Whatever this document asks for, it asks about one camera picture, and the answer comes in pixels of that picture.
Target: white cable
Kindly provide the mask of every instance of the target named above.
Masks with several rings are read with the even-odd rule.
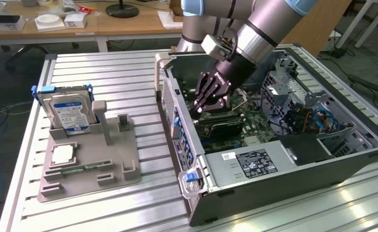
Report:
[[[5,106],[1,110],[0,110],[0,113],[3,114],[7,114],[5,110],[9,110],[11,108],[13,108],[15,106],[19,106],[19,105],[25,105],[25,104],[31,104],[32,101],[23,101],[23,102],[19,102],[16,104],[12,104],[12,105],[8,105]],[[19,112],[19,113],[8,113],[8,115],[23,115],[25,113],[28,113],[29,111],[24,111],[24,112]]]

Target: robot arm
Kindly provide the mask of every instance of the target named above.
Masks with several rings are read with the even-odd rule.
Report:
[[[194,118],[203,111],[219,112],[230,108],[230,95],[255,71],[256,64],[275,49],[317,0],[256,0],[254,12],[228,45],[207,36],[202,47],[218,58],[210,72],[200,73]]]

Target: white box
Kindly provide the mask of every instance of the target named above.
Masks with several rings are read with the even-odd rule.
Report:
[[[330,34],[330,38],[326,41],[325,46],[323,46],[321,51],[329,52],[329,51],[334,50],[334,45],[338,44],[338,40],[341,39],[341,37],[342,37],[342,35],[337,31],[333,31],[331,34]]]
[[[87,20],[84,14],[69,14],[65,16],[64,24],[67,28],[84,28],[86,23]]]
[[[40,15],[35,22],[39,32],[65,29],[61,18],[52,14]]]
[[[24,18],[21,15],[9,15],[12,17],[19,17],[19,20],[11,20],[8,21],[7,19],[5,20],[1,20],[0,22],[0,30],[23,30],[23,27],[24,27],[24,24],[25,24],[25,21],[24,21]]]

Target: aluminum workbench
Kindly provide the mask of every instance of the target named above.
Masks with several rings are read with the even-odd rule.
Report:
[[[302,48],[291,47],[345,97],[378,124],[378,111]],[[126,188],[39,203],[39,179],[49,120],[35,101],[4,211],[4,231],[378,231],[378,162],[342,184],[267,205],[199,227],[188,226],[154,97],[154,56],[168,50],[59,55],[45,60],[39,86],[90,82],[107,116],[128,113],[135,122],[143,180]],[[311,90],[318,83],[301,81]]]

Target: motherboard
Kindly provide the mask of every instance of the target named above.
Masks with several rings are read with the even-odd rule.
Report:
[[[180,83],[187,108],[194,106],[194,89]],[[231,111],[203,113],[194,121],[206,154],[268,142],[274,132],[258,106],[255,94],[246,88],[235,90],[230,102]]]

